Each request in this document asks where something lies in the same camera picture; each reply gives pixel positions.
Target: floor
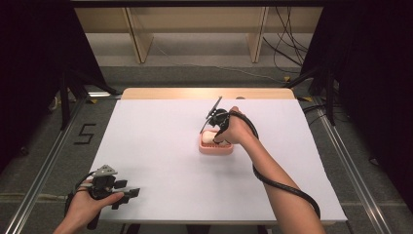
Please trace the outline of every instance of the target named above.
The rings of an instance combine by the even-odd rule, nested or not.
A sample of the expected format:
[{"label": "floor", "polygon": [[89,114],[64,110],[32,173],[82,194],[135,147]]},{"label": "floor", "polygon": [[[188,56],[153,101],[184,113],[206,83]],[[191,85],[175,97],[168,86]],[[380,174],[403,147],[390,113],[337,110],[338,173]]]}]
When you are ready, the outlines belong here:
[{"label": "floor", "polygon": [[[178,86],[176,80],[192,81],[190,74],[199,72],[211,75],[210,79],[224,79],[227,76],[249,80],[254,85],[279,87],[285,79],[297,76],[300,67],[280,54],[274,56],[273,49],[263,43],[258,63],[250,62],[245,37],[242,34],[156,34],[149,57],[143,64],[137,64],[128,34],[88,34],[96,59],[108,84],[116,89],[130,86],[155,86],[153,80],[164,86]],[[265,35],[276,46],[277,35]],[[297,41],[308,47],[311,34],[295,35]],[[279,50],[298,60],[291,47],[281,43]],[[182,73],[181,67],[187,67]],[[131,80],[142,77],[142,80]],[[294,94],[307,98],[307,88],[311,80],[296,88]],[[322,101],[314,97],[312,101],[300,101],[303,108]],[[96,104],[85,103],[79,107],[76,121],[70,127],[68,136],[59,130],[60,113],[52,111],[45,117],[39,130],[32,136],[27,148],[29,154],[17,157],[0,177],[0,231],[5,232],[11,218],[19,208],[25,194],[36,186],[42,165],[52,153],[58,155],[51,163],[52,169],[46,174],[45,182],[38,188],[39,196],[30,208],[31,213],[21,233],[50,233],[62,218],[63,201],[59,196],[68,192],[68,186],[77,182],[80,172],[88,172],[98,150],[105,126],[110,118],[116,99],[102,98]],[[368,147],[363,144],[359,132],[351,118],[339,105],[334,109],[335,127],[331,127],[322,116],[320,109],[310,111],[306,116],[319,149],[320,158],[340,204],[349,221],[326,226],[327,233],[412,233],[413,214],[407,209],[380,167],[369,162]],[[77,136],[85,123],[95,123],[94,143],[79,145]],[[52,152],[57,138],[64,138],[65,144],[59,152]],[[96,233],[119,233],[122,223],[100,222]],[[186,233],[184,225],[142,225],[139,233]],[[253,226],[213,225],[209,233],[257,233]]]}]

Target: person's right hand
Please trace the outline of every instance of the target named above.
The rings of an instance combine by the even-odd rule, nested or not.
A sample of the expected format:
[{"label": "person's right hand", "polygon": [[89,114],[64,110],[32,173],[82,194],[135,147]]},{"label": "person's right hand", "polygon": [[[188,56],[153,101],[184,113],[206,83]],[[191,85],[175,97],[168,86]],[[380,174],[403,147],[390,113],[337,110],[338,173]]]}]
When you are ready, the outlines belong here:
[{"label": "person's right hand", "polygon": [[[237,106],[232,107],[230,111],[237,111],[241,113]],[[222,134],[215,136],[215,142],[226,140],[232,144],[243,144],[245,140],[255,137],[249,125],[241,118],[232,115],[229,121],[230,123],[228,129]]]}]

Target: hand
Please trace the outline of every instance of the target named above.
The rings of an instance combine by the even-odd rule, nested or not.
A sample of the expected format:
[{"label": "hand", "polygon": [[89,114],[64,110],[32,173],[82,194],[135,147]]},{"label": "hand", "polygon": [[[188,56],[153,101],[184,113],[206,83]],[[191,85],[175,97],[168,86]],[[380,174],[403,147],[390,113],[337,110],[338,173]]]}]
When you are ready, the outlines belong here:
[{"label": "hand", "polygon": [[[241,113],[237,106],[231,108],[230,111],[237,111]],[[215,136],[215,142],[228,141],[232,144],[243,144],[251,137],[255,137],[249,125],[237,116],[230,117],[228,129],[222,134]]]},{"label": "hand", "polygon": [[84,189],[82,187],[80,189],[73,197],[66,217],[54,233],[77,233],[85,229],[101,209],[114,204],[125,195],[123,192],[118,192],[104,199],[95,200],[87,190],[82,190]]}]

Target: white tabletop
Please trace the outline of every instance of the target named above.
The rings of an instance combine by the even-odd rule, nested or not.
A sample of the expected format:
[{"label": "white tabletop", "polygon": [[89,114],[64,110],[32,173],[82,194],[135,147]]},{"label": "white tabletop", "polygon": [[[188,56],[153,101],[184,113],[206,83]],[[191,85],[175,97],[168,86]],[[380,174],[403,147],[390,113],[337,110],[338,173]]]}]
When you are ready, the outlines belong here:
[{"label": "white tabletop", "polygon": [[[235,145],[204,155],[198,139],[216,99],[118,100],[91,170],[107,164],[139,187],[137,198],[100,218],[138,223],[270,224],[275,217],[251,161]],[[326,177],[306,118],[295,99],[222,99],[255,125],[260,140],[320,206],[321,220],[347,220]]]}]

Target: cable wrapped around arm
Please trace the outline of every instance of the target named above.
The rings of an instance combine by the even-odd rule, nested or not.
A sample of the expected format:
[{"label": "cable wrapped around arm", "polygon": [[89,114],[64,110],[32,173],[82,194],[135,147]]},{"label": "cable wrapped around arm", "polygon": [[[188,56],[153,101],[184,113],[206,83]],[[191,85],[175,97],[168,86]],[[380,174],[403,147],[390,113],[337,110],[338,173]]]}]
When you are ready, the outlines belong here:
[{"label": "cable wrapped around arm", "polygon": [[[229,115],[230,115],[230,116],[231,116],[231,115],[237,116],[238,118],[244,120],[244,121],[249,125],[249,127],[251,128],[252,133],[258,138],[258,133],[257,133],[254,125],[252,124],[252,122],[251,122],[248,118],[246,118],[245,115],[243,115],[242,113],[239,113],[239,112],[237,112],[237,111],[232,111],[232,110],[229,112]],[[319,205],[317,204],[317,202],[316,202],[310,195],[308,195],[307,193],[305,193],[305,192],[303,192],[303,191],[301,191],[301,190],[299,190],[299,189],[297,189],[297,188],[294,188],[294,187],[288,186],[288,185],[286,185],[286,184],[282,184],[282,183],[279,183],[279,182],[276,182],[276,181],[273,181],[273,180],[270,180],[270,179],[264,177],[263,175],[261,175],[261,174],[256,170],[256,168],[254,167],[254,165],[252,165],[252,169],[253,169],[253,171],[254,171],[255,176],[256,176],[259,180],[261,180],[262,182],[264,182],[264,183],[266,183],[266,184],[268,184],[268,185],[270,185],[270,186],[276,187],[276,188],[278,188],[278,189],[282,189],[282,190],[284,190],[284,191],[286,191],[286,192],[289,192],[289,193],[291,193],[291,194],[294,194],[294,195],[296,195],[296,196],[299,196],[299,197],[303,198],[304,200],[306,200],[307,202],[309,202],[309,203],[313,206],[313,209],[314,209],[314,211],[316,212],[317,216],[320,218]]]}]

